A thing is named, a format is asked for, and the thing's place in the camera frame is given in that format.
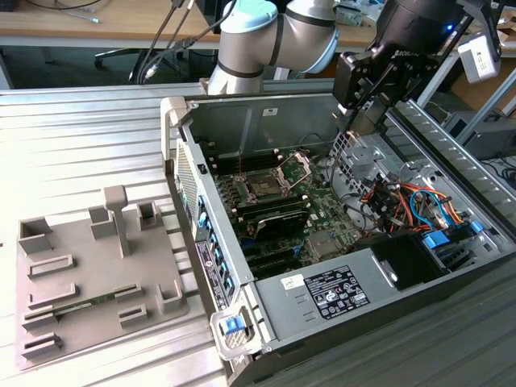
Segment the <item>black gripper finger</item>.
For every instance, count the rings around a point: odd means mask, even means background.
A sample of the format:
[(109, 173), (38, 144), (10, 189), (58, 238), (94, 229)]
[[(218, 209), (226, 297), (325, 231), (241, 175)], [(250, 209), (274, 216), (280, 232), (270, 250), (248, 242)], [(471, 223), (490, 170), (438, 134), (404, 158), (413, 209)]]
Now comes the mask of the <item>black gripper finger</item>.
[(366, 102), (380, 95), (394, 74), (392, 61), (380, 63), (373, 51), (339, 56), (332, 94), (345, 122), (353, 122)]
[(383, 122), (389, 108), (421, 92), (438, 64), (434, 56), (376, 55), (376, 121)]

